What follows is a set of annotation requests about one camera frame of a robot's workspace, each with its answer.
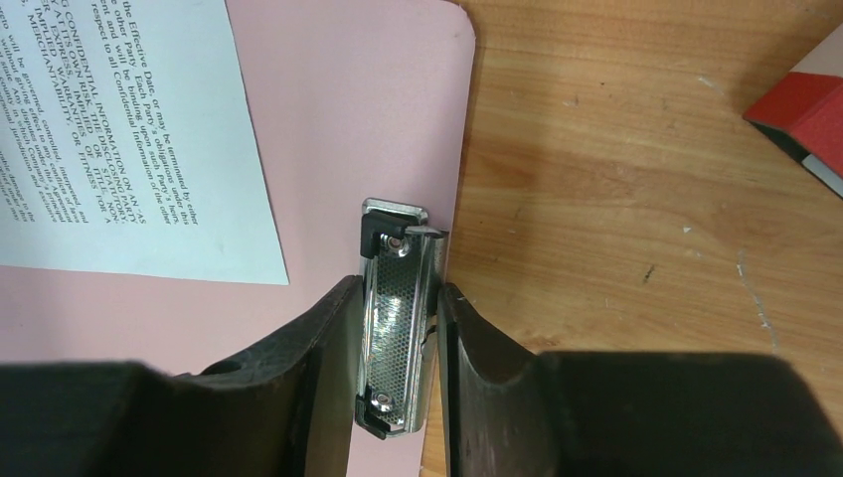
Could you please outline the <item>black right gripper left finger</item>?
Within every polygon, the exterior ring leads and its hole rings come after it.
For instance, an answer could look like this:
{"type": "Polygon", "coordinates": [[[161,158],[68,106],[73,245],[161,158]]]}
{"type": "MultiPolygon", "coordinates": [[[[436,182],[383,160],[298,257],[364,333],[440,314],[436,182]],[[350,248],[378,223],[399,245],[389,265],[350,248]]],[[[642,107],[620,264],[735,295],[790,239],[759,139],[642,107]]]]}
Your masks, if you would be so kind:
{"type": "Polygon", "coordinates": [[[5,365],[5,476],[342,476],[363,285],[198,375],[137,362],[5,365]]]}

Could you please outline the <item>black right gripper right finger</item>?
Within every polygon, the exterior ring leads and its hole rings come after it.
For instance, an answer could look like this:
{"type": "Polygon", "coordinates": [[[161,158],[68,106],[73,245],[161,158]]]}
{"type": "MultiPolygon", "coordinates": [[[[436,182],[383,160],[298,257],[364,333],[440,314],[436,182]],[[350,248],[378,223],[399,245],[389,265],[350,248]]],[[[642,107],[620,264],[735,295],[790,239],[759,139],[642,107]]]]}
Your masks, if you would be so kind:
{"type": "Polygon", "coordinates": [[[838,476],[807,383],[760,354],[547,351],[438,294],[451,476],[838,476]]]}

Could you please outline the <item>metal clipboard clip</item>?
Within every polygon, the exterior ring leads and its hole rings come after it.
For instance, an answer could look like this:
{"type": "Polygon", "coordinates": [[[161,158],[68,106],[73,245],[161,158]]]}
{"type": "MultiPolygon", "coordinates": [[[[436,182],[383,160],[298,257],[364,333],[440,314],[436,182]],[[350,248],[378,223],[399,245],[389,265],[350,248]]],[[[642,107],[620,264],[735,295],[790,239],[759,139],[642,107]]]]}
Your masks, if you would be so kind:
{"type": "Polygon", "coordinates": [[[379,439],[415,433],[425,422],[448,242],[449,233],[432,227],[422,207],[375,198],[363,202],[355,420],[379,439]]]}

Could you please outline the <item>printed paper sheet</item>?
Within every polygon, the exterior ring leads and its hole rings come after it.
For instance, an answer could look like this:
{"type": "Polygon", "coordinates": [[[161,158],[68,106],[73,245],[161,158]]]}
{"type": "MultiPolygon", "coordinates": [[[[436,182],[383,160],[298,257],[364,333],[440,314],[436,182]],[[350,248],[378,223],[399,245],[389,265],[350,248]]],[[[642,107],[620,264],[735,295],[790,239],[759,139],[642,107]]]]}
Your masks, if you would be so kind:
{"type": "Polygon", "coordinates": [[[287,283],[225,2],[2,3],[1,262],[287,283]]]}

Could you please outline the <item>pink clipboard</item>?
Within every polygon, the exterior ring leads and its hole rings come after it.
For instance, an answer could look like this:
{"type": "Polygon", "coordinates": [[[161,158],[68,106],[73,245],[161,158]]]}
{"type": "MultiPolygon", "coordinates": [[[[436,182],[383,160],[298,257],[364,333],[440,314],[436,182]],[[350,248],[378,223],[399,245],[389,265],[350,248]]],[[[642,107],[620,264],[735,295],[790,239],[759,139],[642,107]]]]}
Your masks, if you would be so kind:
{"type": "MultiPolygon", "coordinates": [[[[137,362],[198,375],[362,279],[362,205],[453,223],[475,50],[448,1],[223,1],[284,285],[50,270],[1,262],[5,365],[137,362]]],[[[415,476],[424,424],[379,439],[352,421],[342,476],[415,476]]]]}

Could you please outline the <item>red folder with black inside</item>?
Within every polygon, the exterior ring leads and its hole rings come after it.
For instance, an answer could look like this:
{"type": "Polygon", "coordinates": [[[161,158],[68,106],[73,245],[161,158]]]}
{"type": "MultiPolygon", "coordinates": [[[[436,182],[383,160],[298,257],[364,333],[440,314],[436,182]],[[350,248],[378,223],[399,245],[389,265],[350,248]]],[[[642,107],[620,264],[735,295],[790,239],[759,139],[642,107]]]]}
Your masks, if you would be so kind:
{"type": "Polygon", "coordinates": [[[743,114],[787,156],[842,195],[842,28],[743,114]]]}

